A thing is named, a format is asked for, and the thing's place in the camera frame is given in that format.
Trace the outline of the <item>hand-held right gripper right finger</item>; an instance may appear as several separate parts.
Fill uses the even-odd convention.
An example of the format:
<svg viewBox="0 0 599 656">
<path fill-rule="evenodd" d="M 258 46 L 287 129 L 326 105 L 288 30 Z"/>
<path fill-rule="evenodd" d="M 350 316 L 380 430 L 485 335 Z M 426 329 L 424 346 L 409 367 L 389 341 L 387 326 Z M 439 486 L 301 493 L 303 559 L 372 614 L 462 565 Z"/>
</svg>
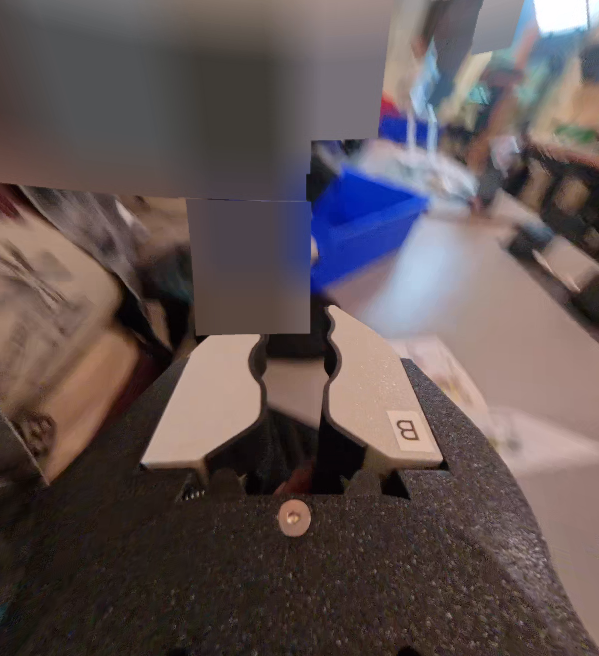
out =
<svg viewBox="0 0 599 656">
<path fill-rule="evenodd" d="M 321 470 L 329 474 L 433 470 L 443 455 L 402 359 L 337 306 L 329 320 L 321 410 Z"/>
</svg>

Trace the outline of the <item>floral print shirt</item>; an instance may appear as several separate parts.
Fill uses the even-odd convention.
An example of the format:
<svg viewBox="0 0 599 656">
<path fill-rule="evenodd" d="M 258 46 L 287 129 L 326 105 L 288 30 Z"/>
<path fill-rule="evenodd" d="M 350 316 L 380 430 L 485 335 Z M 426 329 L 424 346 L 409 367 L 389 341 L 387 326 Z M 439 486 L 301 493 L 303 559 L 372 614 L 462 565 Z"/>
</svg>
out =
<svg viewBox="0 0 599 656">
<path fill-rule="evenodd" d="M 0 452 L 52 480 L 90 445 L 147 362 L 129 291 L 0 185 Z"/>
</svg>

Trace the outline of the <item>large blue plastic bin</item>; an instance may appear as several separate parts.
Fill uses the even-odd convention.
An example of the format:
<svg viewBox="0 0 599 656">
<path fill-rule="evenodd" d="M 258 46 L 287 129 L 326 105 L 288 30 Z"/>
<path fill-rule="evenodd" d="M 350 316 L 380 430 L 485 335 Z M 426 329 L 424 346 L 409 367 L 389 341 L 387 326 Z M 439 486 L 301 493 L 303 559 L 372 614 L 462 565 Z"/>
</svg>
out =
<svg viewBox="0 0 599 656">
<path fill-rule="evenodd" d="M 312 206 L 312 237 L 318 257 L 311 292 L 399 249 L 429 209 L 426 195 L 345 167 Z"/>
</svg>

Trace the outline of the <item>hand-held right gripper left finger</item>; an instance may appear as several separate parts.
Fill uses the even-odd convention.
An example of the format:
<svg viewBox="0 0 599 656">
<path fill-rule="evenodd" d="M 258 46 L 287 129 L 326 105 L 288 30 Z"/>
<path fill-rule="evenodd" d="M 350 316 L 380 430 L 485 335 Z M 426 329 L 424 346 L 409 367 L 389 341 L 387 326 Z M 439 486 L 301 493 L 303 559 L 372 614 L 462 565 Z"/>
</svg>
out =
<svg viewBox="0 0 599 656">
<path fill-rule="evenodd" d="M 189 355 L 140 464 L 189 469 L 203 484 L 222 468 L 253 470 L 267 410 L 267 336 L 212 335 Z"/>
</svg>

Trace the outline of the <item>lego instruction booklet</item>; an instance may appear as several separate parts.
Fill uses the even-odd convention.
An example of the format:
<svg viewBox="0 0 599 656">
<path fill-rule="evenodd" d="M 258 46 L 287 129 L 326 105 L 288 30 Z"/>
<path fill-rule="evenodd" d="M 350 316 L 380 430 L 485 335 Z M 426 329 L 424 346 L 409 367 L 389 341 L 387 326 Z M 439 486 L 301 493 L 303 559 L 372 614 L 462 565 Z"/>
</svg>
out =
<svg viewBox="0 0 599 656">
<path fill-rule="evenodd" d="M 452 351 L 434 335 L 389 340 L 394 351 L 410 359 L 485 435 L 502 456 L 523 450 L 513 412 L 491 407 Z"/>
</svg>

